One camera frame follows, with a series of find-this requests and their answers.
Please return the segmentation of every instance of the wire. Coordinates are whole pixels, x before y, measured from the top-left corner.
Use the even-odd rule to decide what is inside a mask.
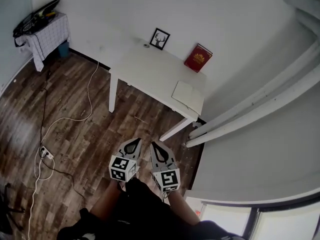
[[[161,200],[162,202],[164,203],[165,202],[165,199],[168,198],[168,196],[170,195],[171,191],[168,193],[168,192],[163,192],[161,194]]]
[[[40,50],[41,50],[41,53],[42,53],[42,57],[43,57],[43,59],[45,59],[44,51],[43,51],[42,48],[41,48],[41,44],[40,44],[40,41],[39,41],[38,36],[37,36],[36,34],[31,34],[31,35],[34,35],[34,36],[36,37],[36,39],[38,39],[38,43],[39,43],[39,47],[40,47]]]
[[[43,160],[43,158],[46,157],[46,156],[43,156],[43,157],[42,157],[41,154],[40,154],[40,147],[41,147],[41,144],[43,143],[44,139],[45,139],[46,136],[48,135],[48,132],[50,131],[51,127],[52,127],[55,123],[59,122],[59,121],[62,120],[62,119],[67,119],[67,120],[71,120],[71,121],[75,121],[75,122],[81,122],[81,121],[87,120],[87,119],[92,115],[93,108],[92,108],[92,103],[91,103],[91,100],[90,100],[89,85],[90,85],[90,82],[91,82],[91,80],[92,80],[92,77],[93,77],[94,74],[97,72],[98,67],[99,67],[99,62],[97,63],[96,69],[95,69],[95,71],[92,73],[92,75],[91,75],[91,77],[90,77],[90,80],[89,80],[89,83],[88,83],[88,85],[87,85],[87,94],[88,94],[88,99],[89,99],[89,103],[90,103],[90,114],[89,114],[86,118],[84,118],[84,119],[73,119],[73,118],[69,118],[69,117],[61,117],[61,118],[59,118],[58,120],[54,121],[54,122],[50,125],[50,127],[49,127],[48,130],[46,131],[46,133],[45,133],[45,135],[44,135],[43,138],[42,138],[42,127],[43,127],[44,120],[45,120],[46,104],[47,104],[47,96],[48,96],[48,90],[46,89],[46,87],[47,87],[47,85],[48,85],[48,78],[50,77],[50,75],[49,75],[49,76],[47,75],[46,81],[45,81],[45,86],[44,86],[44,88],[41,89],[42,91],[43,91],[43,90],[45,91],[44,108],[43,108],[41,128],[40,128],[40,143],[39,143],[39,147],[38,147],[38,149],[37,149],[37,151],[36,151],[36,154],[35,154],[35,157],[34,157],[34,175],[36,176],[36,159],[37,159],[37,155],[38,155],[38,154],[39,154],[39,156],[40,156],[40,162],[39,162],[39,165],[38,165],[39,175],[36,176],[36,181],[35,181],[35,183],[34,183],[35,189],[34,189],[34,192],[33,192],[33,194],[32,194],[32,205],[31,205],[31,208],[30,208],[30,218],[29,218],[29,223],[28,223],[28,240],[30,239],[30,222],[31,222],[31,217],[32,217],[32,208],[33,208],[34,203],[35,203],[34,196],[35,196],[35,193],[36,193],[36,191],[37,191],[37,183],[38,183],[39,180],[41,180],[41,181],[46,181],[46,180],[50,179],[54,172],[57,172],[57,173],[60,173],[60,174],[65,174],[65,175],[67,175],[67,176],[70,176],[70,177],[71,177],[71,180],[72,180],[72,186],[73,186],[74,191],[75,191],[76,193],[78,193],[78,194],[83,198],[83,200],[84,200],[84,205],[86,205],[86,198],[85,198],[81,193],[79,193],[78,191],[76,191],[76,189],[75,189],[75,179],[74,179],[74,177],[73,177],[70,173],[68,173],[68,172],[64,172],[64,171],[60,171],[60,170],[55,169],[55,160],[54,160],[54,158],[52,159],[52,160],[53,160],[53,168],[51,168],[50,166],[48,166],[48,165],[45,163],[45,161]],[[50,170],[52,170],[51,175],[50,175],[48,178],[45,178],[45,179],[41,179],[41,178],[40,178],[40,177],[41,177],[41,163],[43,163],[46,167],[48,167]]]

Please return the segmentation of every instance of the wooden floor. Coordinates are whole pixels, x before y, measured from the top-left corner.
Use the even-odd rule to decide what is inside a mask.
[[[34,159],[39,145],[40,126],[44,107],[44,86],[47,70],[48,97],[42,132],[60,117],[85,118],[90,113],[87,84],[96,64],[71,53],[35,71],[31,61],[0,98],[0,188],[11,183],[11,206],[23,207],[25,214],[15,214],[24,227],[14,231],[13,239],[26,239],[28,220],[35,189]],[[116,105],[108,111],[110,74],[99,67],[92,78],[89,91],[92,116],[82,122],[61,120],[50,130],[44,146],[54,155],[55,167],[73,175],[75,188],[86,198],[90,209],[110,181],[108,165],[119,145],[130,138],[143,139],[139,179],[157,195],[159,191],[150,176],[152,168],[149,145],[183,119],[155,99],[119,81]],[[167,139],[164,143],[173,150],[180,168],[182,193],[188,189],[200,148],[186,148],[192,126]],[[50,175],[43,167],[42,177]],[[72,181],[55,172],[46,181],[38,181],[32,210],[31,239],[56,239],[59,229],[73,225],[84,207],[82,198],[73,191]]]

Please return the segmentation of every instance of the small object on table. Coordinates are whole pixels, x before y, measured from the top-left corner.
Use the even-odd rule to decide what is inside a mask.
[[[199,72],[211,57],[212,52],[198,43],[185,60],[184,65],[195,72]]]
[[[59,13],[47,26],[41,30],[16,38],[21,51],[27,49],[33,54],[33,61],[37,71],[44,68],[45,58],[64,41],[70,41],[70,29],[67,15]]]

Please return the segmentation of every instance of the blue bin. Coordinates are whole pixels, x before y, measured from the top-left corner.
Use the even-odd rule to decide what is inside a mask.
[[[58,46],[59,54],[61,58],[66,58],[69,55],[69,42],[65,41]]]

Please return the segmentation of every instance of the black cable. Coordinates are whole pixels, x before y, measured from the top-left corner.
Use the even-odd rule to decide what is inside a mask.
[[[42,57],[43,57],[43,59],[45,59],[44,51],[43,51],[42,48],[41,48],[41,44],[40,44],[40,41],[39,41],[38,36],[37,36],[36,34],[31,34],[31,35],[34,35],[34,36],[36,37],[36,39],[38,39],[38,43],[39,43],[39,47],[40,47],[40,49],[41,49]]]
[[[84,206],[86,206],[86,198],[85,198],[81,193],[79,193],[79,192],[75,189],[75,179],[74,179],[74,177],[73,177],[70,173],[68,173],[68,172],[60,171],[60,170],[57,170],[57,169],[54,169],[54,168],[51,168],[50,166],[48,166],[48,165],[45,163],[45,161],[43,160],[43,158],[45,158],[46,155],[41,156],[41,154],[40,154],[40,148],[41,148],[41,144],[42,144],[42,127],[43,127],[43,125],[44,125],[44,120],[45,120],[46,105],[47,105],[47,96],[48,96],[48,90],[46,89],[46,87],[47,87],[47,85],[48,85],[48,79],[50,78],[50,76],[51,76],[51,72],[50,72],[50,70],[49,70],[48,73],[47,73],[47,75],[46,75],[45,86],[41,89],[41,91],[45,91],[45,96],[44,96],[44,106],[43,106],[42,121],[41,121],[41,127],[40,127],[40,142],[39,142],[38,154],[39,154],[40,159],[42,160],[42,163],[43,163],[46,167],[48,167],[50,170],[53,170],[53,171],[55,171],[55,172],[57,172],[57,173],[64,174],[64,175],[67,175],[67,176],[70,176],[70,177],[71,177],[73,190],[83,198]]]

